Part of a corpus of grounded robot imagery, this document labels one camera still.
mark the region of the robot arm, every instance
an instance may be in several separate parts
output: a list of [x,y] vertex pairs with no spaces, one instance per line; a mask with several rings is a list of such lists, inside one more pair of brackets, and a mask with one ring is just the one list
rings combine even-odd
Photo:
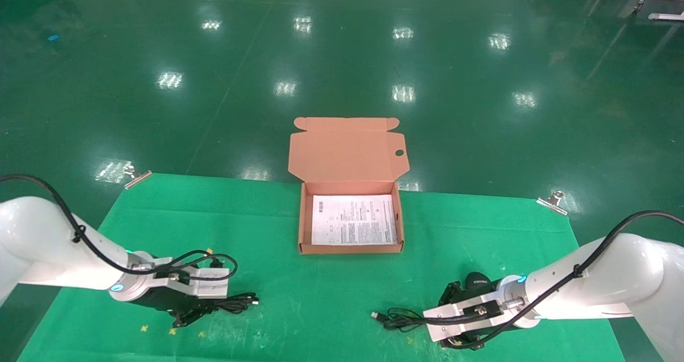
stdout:
[[[123,247],[75,219],[103,254],[127,267],[129,254]],[[98,259],[83,243],[72,242],[73,235],[61,210],[45,199],[29,196],[0,204],[0,297],[18,282],[98,290],[114,286],[123,272]]]
[[[424,311],[426,318],[463,315],[473,307],[494,303],[490,318],[465,325],[427,325],[433,341],[472,342],[511,320],[586,260],[602,240],[583,245],[566,257],[528,276],[507,276],[486,280],[482,286],[451,291],[449,303]],[[684,355],[684,311],[679,309],[684,293],[684,248],[633,234],[618,235],[591,264],[582,277],[572,279],[541,301],[514,323],[531,328],[542,319],[593,319],[634,316],[664,360],[680,360]]]
[[[173,261],[127,252],[73,216],[101,255],[123,269],[153,270]],[[178,261],[172,272],[132,274],[106,264],[73,238],[73,225],[52,202],[23,197],[0,204],[0,304],[17,283],[107,289],[117,301],[167,311],[173,326],[183,327],[218,309],[239,313],[259,302],[254,293],[228,298],[229,269],[217,260],[205,268]]]

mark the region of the green mat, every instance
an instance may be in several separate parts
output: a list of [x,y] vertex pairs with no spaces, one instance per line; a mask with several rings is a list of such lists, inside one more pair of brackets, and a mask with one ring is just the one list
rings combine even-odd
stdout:
[[468,272],[526,274],[575,249],[568,219],[535,201],[403,192],[402,254],[315,256],[298,254],[299,193],[298,184],[164,174],[122,192],[104,235],[159,256],[233,255],[230,293],[256,291],[261,304],[174,334],[166,313],[62,289],[20,360],[623,360],[605,320],[542,321],[472,352],[441,349],[425,328],[390,332],[370,318],[391,306],[432,308]]

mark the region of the box lid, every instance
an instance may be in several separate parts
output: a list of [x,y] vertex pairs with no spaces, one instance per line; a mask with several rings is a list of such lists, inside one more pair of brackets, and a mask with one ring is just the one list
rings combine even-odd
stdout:
[[288,170],[305,182],[395,181],[408,172],[396,118],[297,118]]

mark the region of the cardboard box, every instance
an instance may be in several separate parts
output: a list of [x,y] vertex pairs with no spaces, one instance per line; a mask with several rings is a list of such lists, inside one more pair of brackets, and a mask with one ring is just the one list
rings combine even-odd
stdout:
[[[301,254],[401,252],[403,214],[396,179],[408,172],[406,143],[395,118],[297,118],[305,132],[290,137],[288,170],[301,185],[299,249]],[[312,245],[314,195],[391,195],[396,244]]]

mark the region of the paper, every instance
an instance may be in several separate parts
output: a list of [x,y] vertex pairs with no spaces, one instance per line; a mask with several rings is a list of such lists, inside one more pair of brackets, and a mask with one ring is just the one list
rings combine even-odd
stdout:
[[395,244],[391,195],[313,196],[311,244]]

